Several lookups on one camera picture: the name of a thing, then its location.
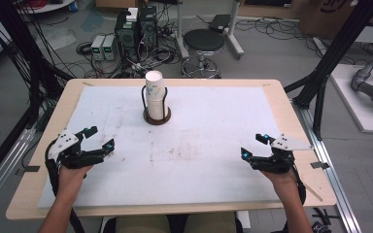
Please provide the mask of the person's left hand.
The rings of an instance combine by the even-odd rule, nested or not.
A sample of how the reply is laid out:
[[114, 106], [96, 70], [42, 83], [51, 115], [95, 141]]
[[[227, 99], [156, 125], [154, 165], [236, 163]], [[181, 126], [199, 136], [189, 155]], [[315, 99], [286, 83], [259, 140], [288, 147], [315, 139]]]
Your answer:
[[65, 166], [60, 168], [59, 185], [56, 198], [74, 202], [79, 194], [86, 173], [91, 166], [80, 169], [68, 169]]

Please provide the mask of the white platform board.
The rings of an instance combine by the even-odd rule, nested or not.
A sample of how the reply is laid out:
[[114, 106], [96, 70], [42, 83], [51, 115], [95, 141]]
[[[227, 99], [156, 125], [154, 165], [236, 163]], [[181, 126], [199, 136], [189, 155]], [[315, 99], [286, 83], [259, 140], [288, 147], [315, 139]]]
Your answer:
[[333, 70], [331, 79], [359, 130], [373, 133], [373, 101], [369, 96], [351, 88], [353, 75], [359, 69], [361, 69], [359, 65], [339, 64]]

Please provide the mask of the white round table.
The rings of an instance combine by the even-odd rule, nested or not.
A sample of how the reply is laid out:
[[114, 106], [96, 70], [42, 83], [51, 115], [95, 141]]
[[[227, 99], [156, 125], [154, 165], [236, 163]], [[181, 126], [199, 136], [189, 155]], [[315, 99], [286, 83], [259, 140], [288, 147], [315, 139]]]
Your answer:
[[47, 13], [67, 7], [76, 0], [21, 0], [16, 9], [22, 14]]

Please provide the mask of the white metal stand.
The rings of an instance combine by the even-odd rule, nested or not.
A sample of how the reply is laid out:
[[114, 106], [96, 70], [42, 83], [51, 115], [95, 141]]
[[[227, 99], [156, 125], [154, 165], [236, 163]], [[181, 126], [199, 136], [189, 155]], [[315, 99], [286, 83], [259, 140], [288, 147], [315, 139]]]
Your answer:
[[[232, 46], [232, 50], [236, 53], [237, 58], [240, 59], [245, 53], [241, 48], [240, 44], [234, 36], [235, 24], [237, 22], [239, 7], [241, 0], [233, 0], [232, 10], [231, 10], [231, 19], [228, 28], [224, 29], [226, 33], [227, 42]], [[183, 0], [177, 0], [177, 30], [175, 31], [176, 43], [178, 51], [180, 52], [182, 59], [188, 59], [189, 53], [184, 46], [183, 40]]]

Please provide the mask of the grey power supply unit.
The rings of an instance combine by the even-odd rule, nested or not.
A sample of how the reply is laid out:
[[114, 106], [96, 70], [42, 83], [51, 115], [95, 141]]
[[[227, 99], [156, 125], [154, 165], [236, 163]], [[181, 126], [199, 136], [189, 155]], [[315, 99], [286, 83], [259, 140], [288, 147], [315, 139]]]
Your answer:
[[103, 51], [106, 60], [114, 60], [116, 58], [118, 48], [116, 37], [114, 35], [107, 35], [103, 43]]
[[91, 51], [92, 55], [95, 60], [104, 60], [105, 55], [103, 52], [103, 42], [105, 40], [105, 37], [102, 35], [98, 35], [91, 44]]

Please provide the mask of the aluminium rail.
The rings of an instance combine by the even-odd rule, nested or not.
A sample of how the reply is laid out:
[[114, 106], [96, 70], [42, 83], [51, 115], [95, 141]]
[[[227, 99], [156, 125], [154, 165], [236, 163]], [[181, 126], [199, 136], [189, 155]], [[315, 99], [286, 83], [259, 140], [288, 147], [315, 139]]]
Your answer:
[[300, 107], [295, 105], [292, 106], [295, 110], [295, 113], [298, 115], [298, 119], [300, 120], [301, 125], [304, 127], [304, 131], [306, 132], [309, 141], [312, 143], [312, 146], [315, 149], [319, 162], [328, 165], [327, 168], [323, 169], [323, 172], [325, 173], [330, 186], [334, 191], [336, 197], [336, 209], [343, 223], [345, 232], [362, 233], [354, 211], [349, 203], [348, 197], [343, 189], [343, 186], [340, 183], [329, 153], [324, 145], [324, 142], [321, 141], [316, 133], [313, 131], [313, 116], [311, 115], [309, 110], [301, 109]]
[[3, 161], [0, 163], [0, 189], [25, 154], [35, 134], [35, 129], [24, 129], [15, 141], [10, 143], [9, 150], [3, 153]]

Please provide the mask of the black computer tower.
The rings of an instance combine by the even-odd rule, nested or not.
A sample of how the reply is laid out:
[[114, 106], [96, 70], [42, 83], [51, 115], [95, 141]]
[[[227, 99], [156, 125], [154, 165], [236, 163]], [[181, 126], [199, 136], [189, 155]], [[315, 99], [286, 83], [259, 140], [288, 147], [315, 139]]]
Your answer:
[[139, 23], [137, 21], [128, 21], [126, 19], [127, 16], [128, 12], [120, 12], [116, 21], [115, 34], [119, 44], [119, 52], [131, 61], [138, 61]]
[[145, 6], [141, 9], [138, 20], [141, 29], [141, 46], [147, 53], [152, 52], [157, 42], [157, 9], [156, 6]]

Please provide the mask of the white table mat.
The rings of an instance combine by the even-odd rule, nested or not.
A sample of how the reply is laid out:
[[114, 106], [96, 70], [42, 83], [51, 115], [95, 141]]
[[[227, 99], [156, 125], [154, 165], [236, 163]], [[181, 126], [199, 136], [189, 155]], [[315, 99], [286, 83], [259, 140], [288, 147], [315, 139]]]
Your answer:
[[138, 86], [87, 86], [68, 129], [98, 131], [84, 150], [109, 140], [114, 151], [84, 180], [76, 206], [146, 206], [274, 201], [271, 182], [242, 159], [247, 149], [267, 157], [258, 133], [279, 130], [260, 87], [171, 86], [171, 117], [162, 125], [143, 118]]

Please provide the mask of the black round stool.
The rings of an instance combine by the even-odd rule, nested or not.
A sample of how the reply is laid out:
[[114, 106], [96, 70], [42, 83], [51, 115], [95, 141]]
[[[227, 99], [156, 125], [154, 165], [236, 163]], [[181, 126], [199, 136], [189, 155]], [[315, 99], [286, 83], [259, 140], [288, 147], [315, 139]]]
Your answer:
[[210, 58], [222, 51], [222, 35], [210, 29], [194, 29], [184, 35], [183, 45], [192, 56], [187, 58], [181, 68], [184, 78], [219, 79], [218, 65]]

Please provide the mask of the brown cardboard box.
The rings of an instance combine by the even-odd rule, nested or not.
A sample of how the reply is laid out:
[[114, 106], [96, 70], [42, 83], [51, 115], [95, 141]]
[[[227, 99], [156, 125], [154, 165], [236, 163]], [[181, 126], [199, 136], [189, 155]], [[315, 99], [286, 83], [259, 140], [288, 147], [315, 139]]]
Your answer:
[[346, 30], [346, 22], [360, 2], [373, 0], [306, 0], [300, 10], [299, 30], [302, 34], [334, 39]]

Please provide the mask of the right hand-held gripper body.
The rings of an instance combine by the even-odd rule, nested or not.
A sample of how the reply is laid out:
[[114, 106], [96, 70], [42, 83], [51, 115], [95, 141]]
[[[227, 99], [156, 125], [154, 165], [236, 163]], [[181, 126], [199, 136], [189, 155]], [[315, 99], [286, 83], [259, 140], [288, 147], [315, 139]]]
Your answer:
[[251, 162], [254, 170], [270, 172], [275, 174], [286, 173], [294, 167], [295, 150], [311, 150], [313, 147], [290, 136], [282, 134], [275, 138], [271, 148], [272, 154], [269, 157], [260, 157], [260, 161]]

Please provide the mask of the black metal frame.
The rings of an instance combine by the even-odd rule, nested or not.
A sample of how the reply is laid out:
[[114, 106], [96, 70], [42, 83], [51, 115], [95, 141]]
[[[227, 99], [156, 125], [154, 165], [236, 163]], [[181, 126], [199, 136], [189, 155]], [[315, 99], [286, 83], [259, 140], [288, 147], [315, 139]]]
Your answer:
[[0, 0], [0, 46], [9, 56], [28, 87], [29, 107], [0, 146], [0, 165], [6, 153], [25, 128], [38, 120], [38, 110], [45, 100], [57, 100], [63, 87], [60, 81], [70, 81], [73, 76], [58, 69], [43, 55], [24, 21], [15, 0]]
[[353, 11], [336, 34], [317, 67], [305, 78], [285, 87], [285, 93], [301, 87], [300, 93], [293, 98], [293, 103], [300, 109], [307, 110], [313, 98], [316, 98], [312, 129], [319, 140], [322, 139], [322, 111], [326, 83], [332, 71], [372, 17], [373, 0], [357, 0]]

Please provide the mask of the person's right hand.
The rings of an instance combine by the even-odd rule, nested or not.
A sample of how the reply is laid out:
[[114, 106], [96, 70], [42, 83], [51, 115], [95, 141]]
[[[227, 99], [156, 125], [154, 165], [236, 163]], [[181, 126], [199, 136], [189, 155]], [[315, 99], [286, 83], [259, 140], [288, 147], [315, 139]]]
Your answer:
[[297, 183], [292, 172], [283, 174], [263, 172], [263, 175], [273, 184], [275, 192], [282, 201], [298, 197]]

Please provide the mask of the stack of white paper cups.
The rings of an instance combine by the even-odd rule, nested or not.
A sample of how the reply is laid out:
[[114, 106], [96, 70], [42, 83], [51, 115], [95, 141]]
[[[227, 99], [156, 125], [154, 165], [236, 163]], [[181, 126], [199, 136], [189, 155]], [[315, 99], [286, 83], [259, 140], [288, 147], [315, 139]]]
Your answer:
[[149, 115], [154, 120], [161, 120], [163, 115], [163, 97], [165, 85], [162, 74], [152, 70], [146, 74], [146, 97]]

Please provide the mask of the person's legs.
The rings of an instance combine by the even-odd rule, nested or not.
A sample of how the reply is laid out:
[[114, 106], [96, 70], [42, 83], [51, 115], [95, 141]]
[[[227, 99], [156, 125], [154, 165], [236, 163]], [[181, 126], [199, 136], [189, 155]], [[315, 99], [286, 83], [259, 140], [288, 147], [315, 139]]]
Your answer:
[[101, 233], [243, 233], [234, 213], [119, 216], [106, 221]]

